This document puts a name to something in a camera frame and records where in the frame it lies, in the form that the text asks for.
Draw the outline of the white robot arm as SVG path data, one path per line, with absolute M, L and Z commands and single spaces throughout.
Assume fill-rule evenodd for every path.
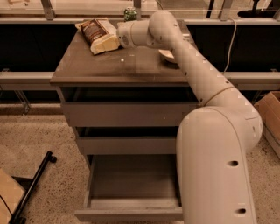
M 246 154 L 259 142 L 255 107 L 191 43 L 176 18 L 158 10 L 119 24 L 123 47 L 166 49 L 199 100 L 178 128 L 178 183 L 185 224 L 257 224 Z

